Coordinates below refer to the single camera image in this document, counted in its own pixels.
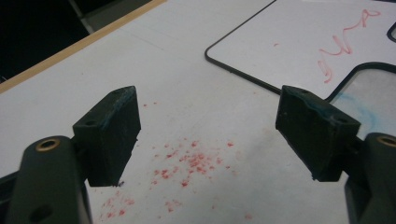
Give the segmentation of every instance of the red powder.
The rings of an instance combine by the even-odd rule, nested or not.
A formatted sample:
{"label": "red powder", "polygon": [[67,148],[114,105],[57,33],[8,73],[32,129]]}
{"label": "red powder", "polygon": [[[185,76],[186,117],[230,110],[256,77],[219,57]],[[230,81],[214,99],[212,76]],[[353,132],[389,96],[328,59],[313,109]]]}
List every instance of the red powder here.
{"label": "red powder", "polygon": [[173,170],[173,172],[172,172],[172,173],[174,173],[174,174],[175,174],[175,173],[177,173],[177,171],[178,171],[178,166],[175,166],[175,167],[174,167],[174,170]]}
{"label": "red powder", "polygon": [[181,181],[181,186],[183,186],[183,188],[187,187],[189,185],[189,182],[190,181],[188,179],[184,179],[183,181]]}
{"label": "red powder", "polygon": [[250,213],[246,213],[245,214],[245,219],[246,220],[251,220],[251,219],[253,219],[253,216]]}
{"label": "red powder", "polygon": [[196,147],[198,145],[198,141],[193,141],[192,143],[191,143],[191,146],[192,147]]}
{"label": "red powder", "polygon": [[134,204],[134,200],[133,199],[125,199],[124,201],[127,205],[132,205]]}
{"label": "red powder", "polygon": [[171,154],[166,155],[166,158],[167,158],[167,159],[172,158],[172,157],[176,156],[177,153],[178,153],[178,150],[174,151],[174,152],[171,153]]}
{"label": "red powder", "polygon": [[170,202],[166,202],[165,205],[168,207],[168,212],[173,212],[174,208],[173,205]]}
{"label": "red powder", "polygon": [[164,179],[169,178],[168,170],[163,170],[163,171],[161,172],[161,176],[162,176]]}
{"label": "red powder", "polygon": [[107,217],[115,217],[116,216],[116,214],[114,214],[114,213],[107,213]]}
{"label": "red powder", "polygon": [[222,162],[222,159],[218,157],[218,158],[216,159],[216,163],[217,163],[217,164],[221,164],[221,162]]}

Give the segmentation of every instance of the blue marker smudge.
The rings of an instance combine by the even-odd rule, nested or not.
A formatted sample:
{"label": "blue marker smudge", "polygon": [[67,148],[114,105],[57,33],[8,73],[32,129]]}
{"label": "blue marker smudge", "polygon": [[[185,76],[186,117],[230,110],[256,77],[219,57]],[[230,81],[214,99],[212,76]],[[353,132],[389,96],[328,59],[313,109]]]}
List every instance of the blue marker smudge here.
{"label": "blue marker smudge", "polygon": [[368,133],[381,129],[378,115],[355,97],[340,93],[333,105],[361,123],[358,133],[360,139],[364,139]]}

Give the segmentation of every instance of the red specks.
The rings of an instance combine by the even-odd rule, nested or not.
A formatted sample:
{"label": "red specks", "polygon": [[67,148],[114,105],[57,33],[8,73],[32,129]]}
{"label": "red specks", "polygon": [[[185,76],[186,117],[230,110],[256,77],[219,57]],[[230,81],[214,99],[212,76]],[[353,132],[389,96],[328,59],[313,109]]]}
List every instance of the red specks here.
{"label": "red specks", "polygon": [[164,179],[169,178],[168,170],[162,170],[162,171],[161,171],[161,176],[162,176]]}
{"label": "red specks", "polygon": [[133,204],[134,199],[117,190],[113,197],[102,204],[100,221],[104,222],[111,218],[123,216]]}
{"label": "red specks", "polygon": [[[205,148],[203,144],[198,144],[201,141],[195,140],[190,141],[188,144],[193,147],[193,149],[183,148],[185,142],[182,140],[179,143],[169,142],[164,145],[167,154],[164,154],[164,158],[172,163],[165,164],[162,169],[154,170],[154,177],[151,179],[151,187],[154,185],[159,185],[161,181],[168,180],[168,183],[177,183],[182,188],[187,188],[191,185],[191,180],[199,175],[203,175],[206,179],[212,181],[212,174],[217,168],[217,166],[224,163],[223,158],[220,153],[225,151],[221,147],[211,147]],[[233,142],[228,140],[225,142],[227,147],[232,147]]]}
{"label": "red specks", "polygon": [[168,212],[171,213],[175,210],[175,207],[181,206],[182,203],[178,200],[172,200],[172,202],[166,202],[165,206],[168,208]]}
{"label": "red specks", "polygon": [[176,156],[177,153],[178,153],[178,150],[172,152],[171,154],[166,155],[166,158],[167,158],[167,159],[172,158],[172,157]]}
{"label": "red specks", "polygon": [[245,214],[245,219],[246,220],[251,220],[251,219],[253,219],[253,216],[250,213],[246,213]]}
{"label": "red specks", "polygon": [[175,174],[175,173],[177,173],[177,171],[178,171],[178,166],[175,166],[175,167],[174,167],[174,170],[172,171],[172,173]]}
{"label": "red specks", "polygon": [[127,205],[132,205],[134,204],[134,200],[133,199],[125,199],[124,201]]}
{"label": "red specks", "polygon": [[189,185],[189,183],[190,183],[189,179],[184,179],[183,181],[181,181],[181,186],[185,188]]}
{"label": "red specks", "polygon": [[107,217],[115,217],[116,216],[116,214],[114,214],[114,213],[107,213]]}
{"label": "red specks", "polygon": [[191,143],[191,147],[197,147],[197,145],[198,145],[198,141],[193,141],[193,142]]}
{"label": "red specks", "polygon": [[217,163],[217,164],[221,164],[221,163],[222,163],[222,158],[217,157],[217,158],[216,158],[216,163]]}

